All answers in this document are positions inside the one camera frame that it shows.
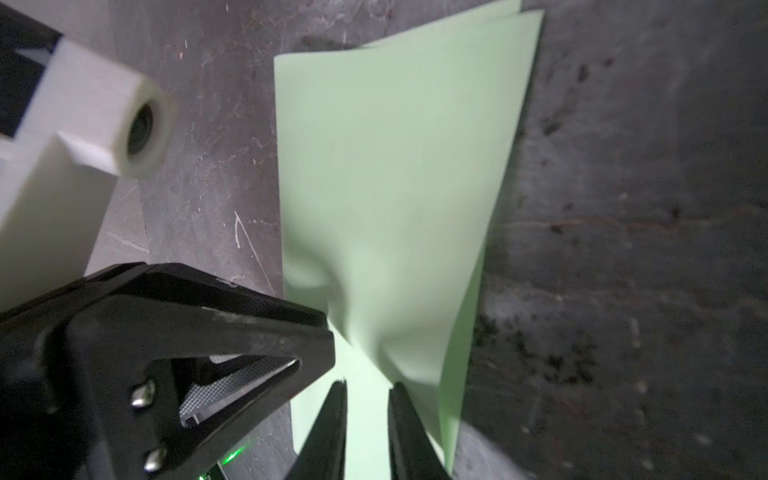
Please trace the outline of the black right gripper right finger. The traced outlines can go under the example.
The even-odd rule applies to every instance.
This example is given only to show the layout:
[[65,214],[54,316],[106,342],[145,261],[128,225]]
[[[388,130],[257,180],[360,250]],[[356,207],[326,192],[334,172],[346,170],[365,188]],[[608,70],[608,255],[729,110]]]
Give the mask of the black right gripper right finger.
[[392,480],[449,480],[402,382],[389,392],[388,445]]

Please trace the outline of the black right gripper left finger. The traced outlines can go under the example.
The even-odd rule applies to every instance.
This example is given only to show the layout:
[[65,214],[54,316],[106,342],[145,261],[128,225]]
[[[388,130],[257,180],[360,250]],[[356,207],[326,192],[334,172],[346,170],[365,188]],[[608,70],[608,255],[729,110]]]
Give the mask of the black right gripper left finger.
[[286,480],[343,480],[347,384],[335,381]]

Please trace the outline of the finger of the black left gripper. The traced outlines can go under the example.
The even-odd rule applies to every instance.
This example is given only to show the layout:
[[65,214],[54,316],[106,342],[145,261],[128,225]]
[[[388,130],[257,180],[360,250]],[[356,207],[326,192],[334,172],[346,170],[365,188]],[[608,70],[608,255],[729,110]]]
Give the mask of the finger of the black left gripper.
[[259,293],[181,263],[116,264],[85,278],[89,283],[118,281],[115,292],[164,302],[325,327],[318,310]]
[[[5,364],[5,479],[193,479],[334,364],[323,317],[269,319],[127,295],[110,296]],[[208,418],[182,420],[179,363],[276,359],[282,371]]]

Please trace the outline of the light green paper sheet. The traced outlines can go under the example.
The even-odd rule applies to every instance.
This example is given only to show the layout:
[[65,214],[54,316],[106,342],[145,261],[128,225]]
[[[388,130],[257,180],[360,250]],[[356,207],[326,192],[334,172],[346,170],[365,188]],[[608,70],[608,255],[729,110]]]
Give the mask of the light green paper sheet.
[[487,232],[543,19],[497,1],[274,60],[284,294],[326,313],[336,348],[292,401],[293,441],[344,381],[348,479],[389,477],[396,383],[453,466]]

